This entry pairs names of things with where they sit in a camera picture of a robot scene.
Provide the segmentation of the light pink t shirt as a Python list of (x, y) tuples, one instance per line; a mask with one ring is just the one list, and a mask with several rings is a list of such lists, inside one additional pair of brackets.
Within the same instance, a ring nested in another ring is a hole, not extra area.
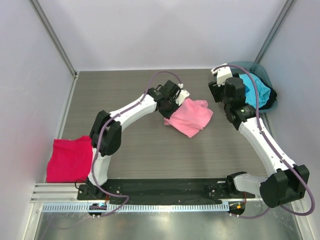
[(192, 138), (202, 131), (213, 117), (214, 112), (208, 106), (206, 100), (187, 98), (170, 118), (164, 118), (164, 124)]

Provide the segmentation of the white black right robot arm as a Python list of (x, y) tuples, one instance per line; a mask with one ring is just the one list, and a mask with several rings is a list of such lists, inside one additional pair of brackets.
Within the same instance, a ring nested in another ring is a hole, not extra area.
[(227, 120), (251, 144), (267, 173), (266, 177), (237, 172), (227, 176), (231, 192), (247, 192), (260, 196), (264, 203), (275, 208), (305, 196), (310, 172), (297, 165), (279, 147), (266, 129), (258, 111), (246, 103), (243, 80), (230, 77), (224, 85), (208, 84), (215, 102), (221, 102)]

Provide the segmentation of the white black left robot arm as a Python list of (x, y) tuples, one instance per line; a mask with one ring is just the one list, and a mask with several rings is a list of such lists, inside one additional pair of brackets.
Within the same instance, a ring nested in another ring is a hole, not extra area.
[(176, 84), (168, 80), (163, 86), (147, 89), (138, 99), (118, 110), (100, 111), (89, 134), (93, 159), (86, 180), (87, 188), (95, 195), (102, 192), (98, 186), (107, 182), (111, 157), (120, 148), (122, 132), (129, 125), (154, 112), (170, 119), (189, 96), (190, 93), (184, 89), (182, 83)]

